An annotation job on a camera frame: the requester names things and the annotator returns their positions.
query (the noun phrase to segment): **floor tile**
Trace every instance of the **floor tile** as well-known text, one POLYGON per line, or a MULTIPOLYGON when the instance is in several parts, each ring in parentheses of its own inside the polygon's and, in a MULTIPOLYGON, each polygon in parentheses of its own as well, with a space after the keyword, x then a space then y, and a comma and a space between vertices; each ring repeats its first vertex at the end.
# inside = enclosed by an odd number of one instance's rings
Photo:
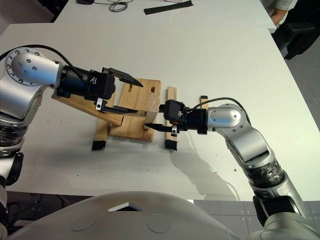
POLYGON ((320 201, 308 201, 311 214, 320 215, 320 201))
POLYGON ((244 201, 244 213, 246 216, 256 216, 256 208, 253 201, 244 201))
POLYGON ((320 67, 300 66, 315 97, 320 101, 320 67))
POLYGON ((307 101, 306 104, 313 116, 315 124, 320 130, 320 101, 307 101))
POLYGON ((294 58, 301 66, 320 68, 320 40, 319 38, 303 54, 296 55, 294 58))
POLYGON ((248 225, 245 216, 211 215, 211 217, 225 225, 237 237, 241 239, 246 239, 249 235, 248 225))
POLYGON ((313 222, 315 225, 315 230, 320 233, 320 215, 313 215, 313 222))
POLYGON ((248 225, 249 234, 264 229, 257 216, 246 216, 246 223, 248 225))
POLYGON ((314 101, 316 100, 316 96, 307 81, 301 67, 297 64, 295 59, 286 60, 285 61, 294 80, 296 85, 298 86, 303 98, 305 101, 314 101))
POLYGON ((194 204, 210 215, 245 215, 242 201, 194 200, 194 204))

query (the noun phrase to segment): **table surface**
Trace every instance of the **table surface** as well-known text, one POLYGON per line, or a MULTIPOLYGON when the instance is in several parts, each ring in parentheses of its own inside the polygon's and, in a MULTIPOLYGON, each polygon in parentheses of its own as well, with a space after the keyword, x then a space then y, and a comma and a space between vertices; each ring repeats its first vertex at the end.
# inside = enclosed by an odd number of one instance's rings
POLYGON ((259 0, 193 0, 194 6, 145 15, 143 9, 174 4, 165 0, 133 0, 122 12, 110 12, 108 5, 83 5, 69 0, 56 23, 127 23, 188 26, 264 27, 276 26, 259 0))
MULTIPOLYGON (((178 99, 190 107, 200 95, 237 99, 302 198, 320 200, 320 133, 267 29, 36 23, 12 24, 0 37, 1 52, 25 44, 54 47, 79 68, 112 67, 161 80, 162 103, 168 86, 177 87, 178 99)), ((117 93, 122 86, 116 81, 117 93)), ((217 133, 182 132, 178 151, 165 150, 165 135, 156 132, 153 142, 111 137, 104 151, 91 152, 97 119, 51 99, 52 93, 45 91, 29 126, 21 176, 10 191, 156 191, 185 199, 252 200, 247 178, 217 133)), ((162 114, 156 121, 164 123, 162 114)))

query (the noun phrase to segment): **cable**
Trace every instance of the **cable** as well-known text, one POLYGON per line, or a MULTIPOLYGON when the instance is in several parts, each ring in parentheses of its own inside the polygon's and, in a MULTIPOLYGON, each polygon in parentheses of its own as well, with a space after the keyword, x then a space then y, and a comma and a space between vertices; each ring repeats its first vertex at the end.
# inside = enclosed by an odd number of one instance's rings
POLYGON ((72 71, 74 71, 74 73, 83 81, 85 81, 84 79, 84 76, 81 75, 80 72, 78 72, 78 70, 71 64, 71 62, 69 62, 69 60, 61 53, 59 52, 58 50, 50 47, 50 46, 46 46, 46 45, 39 45, 39 44, 30 44, 30 45, 23 45, 23 46, 18 46, 18 47, 15 47, 9 51, 6 51, 5 53, 3 53, 1 56, 0 56, 0 61, 2 59, 4 59, 11 51, 17 49, 17 48, 40 48, 40 49, 47 49, 47 50, 50 50, 54 53, 56 53, 60 58, 62 58, 66 64, 71 68, 72 71))
POLYGON ((8 212, 10 212, 10 206, 12 205, 16 206, 16 211, 15 211, 15 214, 12 215, 13 216, 12 220, 6 225, 7 228, 11 227, 17 221, 17 218, 21 213, 21 204, 17 201, 10 202, 6 205, 8 208, 8 212))
POLYGON ((122 11, 126 10, 128 8, 128 3, 131 3, 133 0, 130 0, 130 1, 121 1, 121 0, 111 1, 111 0, 107 0, 107 1, 111 2, 111 3, 94 2, 94 4, 109 5, 110 12, 118 13, 118 12, 122 12, 122 11))
POLYGON ((248 123, 251 125, 249 116, 248 116, 245 108, 241 105, 240 102, 238 102, 237 100, 235 100, 235 99, 232 98, 232 97, 218 97, 218 98, 210 99, 210 100, 208 100, 208 101, 201 102, 201 103, 195 105, 193 108, 191 108, 188 112, 189 112, 189 113, 192 112, 193 110, 195 110, 196 108, 200 107, 201 105, 208 104, 208 103, 212 103, 212 102, 215 102, 215 101, 220 101, 220 100, 230 100, 230 101, 235 102, 240 108, 242 108, 242 110, 244 111, 244 113, 245 113, 245 115, 246 115, 246 120, 247 120, 248 123))
POLYGON ((58 198, 60 198, 60 200, 61 200, 61 209, 64 209, 65 208, 65 201, 64 201, 64 199, 60 196, 60 195, 56 195, 58 198))

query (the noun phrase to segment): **wooden block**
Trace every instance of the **wooden block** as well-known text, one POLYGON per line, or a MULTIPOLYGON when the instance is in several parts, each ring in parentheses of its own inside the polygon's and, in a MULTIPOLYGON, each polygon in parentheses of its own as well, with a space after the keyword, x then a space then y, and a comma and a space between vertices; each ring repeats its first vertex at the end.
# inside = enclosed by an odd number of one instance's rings
MULTIPOLYGON (((205 101, 208 101, 208 96, 200 96, 200 103, 203 103, 205 101)), ((201 105, 202 109, 208 109, 209 108, 209 103, 205 103, 203 105, 201 105)))
POLYGON ((123 120, 122 115, 102 113, 96 110, 96 105, 94 105, 93 101, 85 100, 83 96, 77 96, 77 95, 71 94, 70 98, 66 98, 66 97, 57 96, 56 93, 54 93, 51 97, 54 100, 57 100, 61 103, 69 105, 82 112, 90 114, 98 119, 107 121, 113 125, 120 126, 122 123, 122 120, 123 120))
MULTIPOLYGON (((166 93, 166 99, 170 100, 177 100, 178 99, 178 90, 177 88, 173 86, 168 86, 167 93, 166 93)), ((172 124, 168 121, 165 120, 165 125, 167 127, 172 126, 172 124)), ((178 137, 177 136, 171 136, 170 132, 165 133, 165 140, 164 140, 164 145, 166 149, 172 149, 177 151, 177 143, 178 143, 178 137)))
MULTIPOLYGON (((112 107, 114 105, 115 97, 116 93, 112 94, 111 98, 108 100, 106 104, 108 107, 112 107)), ((91 151, 100 151, 105 149, 108 140, 109 129, 110 123, 98 118, 91 151)))
MULTIPOLYGON (((137 79, 143 87, 125 84, 119 101, 119 106, 124 108, 147 111, 150 93, 159 94, 161 81, 137 79)), ((124 116, 121 126, 112 126, 110 136, 149 141, 151 142, 155 131, 144 129, 145 118, 136 116, 124 116)))
POLYGON ((145 124, 152 124, 159 112, 159 105, 160 105, 160 92, 154 93, 150 92, 148 97, 148 104, 146 108, 145 114, 145 124))

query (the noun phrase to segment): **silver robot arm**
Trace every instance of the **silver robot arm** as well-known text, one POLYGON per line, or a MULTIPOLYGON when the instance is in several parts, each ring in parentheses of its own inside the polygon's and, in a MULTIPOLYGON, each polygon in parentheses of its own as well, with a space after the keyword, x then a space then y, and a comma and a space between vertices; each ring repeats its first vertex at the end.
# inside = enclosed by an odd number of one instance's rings
POLYGON ((311 228, 309 213, 288 174, 282 170, 275 153, 261 133, 251 126, 246 111, 240 106, 227 103, 208 109, 190 109, 182 102, 168 100, 160 106, 159 112, 164 113, 172 127, 155 123, 147 126, 172 135, 197 130, 199 134, 211 131, 224 137, 227 148, 249 179, 257 217, 265 228, 249 239, 284 239, 289 236, 318 239, 320 236, 311 228), (264 232, 272 232, 272 237, 266 238, 264 232))
POLYGON ((64 66, 32 48, 17 48, 5 59, 0 79, 0 215, 6 221, 5 186, 17 181, 24 135, 42 101, 43 91, 60 85, 64 66))
POLYGON ((106 100, 116 89, 115 77, 139 87, 142 84, 116 69, 103 68, 97 72, 74 67, 60 52, 44 45, 18 47, 2 54, 2 59, 5 59, 5 71, 0 78, 0 223, 4 224, 7 221, 5 186, 12 185, 20 176, 24 155, 19 151, 41 105, 44 90, 49 87, 64 98, 71 94, 83 96, 92 104, 101 101, 101 112, 121 114, 133 110, 106 106, 106 100), (48 59, 34 48, 55 52, 67 65, 48 59))

